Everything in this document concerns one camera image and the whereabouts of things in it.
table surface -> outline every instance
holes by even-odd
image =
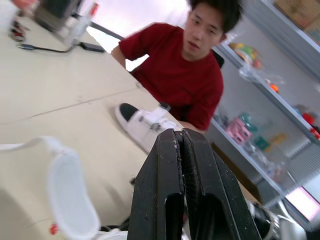
[[[28,44],[64,49],[30,19],[23,25]],[[82,39],[95,40],[86,33]],[[129,102],[152,110],[158,102],[108,53],[76,48],[67,54],[26,51],[0,36],[0,144],[53,136],[75,149],[89,196],[103,225],[130,213],[129,184],[147,155],[118,125],[114,109]],[[44,145],[0,157],[0,233],[3,239],[64,239],[50,236],[53,217],[46,183],[51,158]]]

white bottle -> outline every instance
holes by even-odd
[[[68,36],[64,40],[64,44],[72,47],[73,45],[76,45],[78,43],[80,38],[86,32],[87,27],[90,26],[91,20],[96,14],[98,7],[98,3],[96,1],[93,1],[87,13],[81,16],[74,27],[69,31]]]

cable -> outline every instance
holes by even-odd
[[[55,50],[55,49],[38,47],[38,46],[33,46],[33,45],[30,45],[30,44],[24,44],[24,43],[21,43],[21,44],[17,45],[17,47],[20,48],[20,49],[29,50],[29,51],[40,50],[40,51],[48,51],[48,52],[66,54],[66,53],[70,52],[72,49],[74,49],[78,45],[79,44],[74,44],[67,50]]]

white cup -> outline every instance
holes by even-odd
[[[8,36],[12,21],[18,10],[11,0],[0,0],[0,38]]]

